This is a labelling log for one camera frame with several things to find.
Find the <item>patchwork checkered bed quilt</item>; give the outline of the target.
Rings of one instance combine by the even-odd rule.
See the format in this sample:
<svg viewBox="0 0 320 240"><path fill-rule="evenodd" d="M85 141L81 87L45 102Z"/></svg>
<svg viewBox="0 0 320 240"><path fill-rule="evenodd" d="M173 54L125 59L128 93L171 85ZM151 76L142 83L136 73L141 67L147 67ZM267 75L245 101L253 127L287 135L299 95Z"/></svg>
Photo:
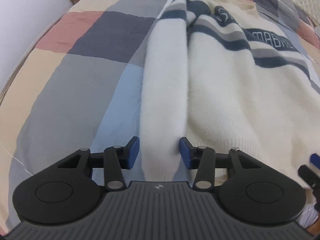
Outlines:
<svg viewBox="0 0 320 240"><path fill-rule="evenodd" d="M312 19L290 0L247 1L309 60L319 93ZM238 168L232 177L217 168L213 190L193 190L197 171L182 159L173 180L146 180L139 135L144 65L149 36L171 2L81 0L27 56L1 101L4 239L313 238L302 221L304 210L319 211L311 187L252 156L255 168ZM105 190L102 168L91 178L58 168L81 148L99 153L132 137L139 154L122 170L124 190Z"/></svg>

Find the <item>cream sweater with navy stripes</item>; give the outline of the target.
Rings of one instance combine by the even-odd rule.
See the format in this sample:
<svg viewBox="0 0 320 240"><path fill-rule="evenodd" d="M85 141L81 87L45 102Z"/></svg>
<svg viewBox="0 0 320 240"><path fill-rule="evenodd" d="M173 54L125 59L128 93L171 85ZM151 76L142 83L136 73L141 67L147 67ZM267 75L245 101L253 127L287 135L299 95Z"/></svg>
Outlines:
<svg viewBox="0 0 320 240"><path fill-rule="evenodd" d="M319 152L309 60L253 2L172 0L148 40L139 135L148 181L173 180L187 137L302 183L298 167Z"/></svg>

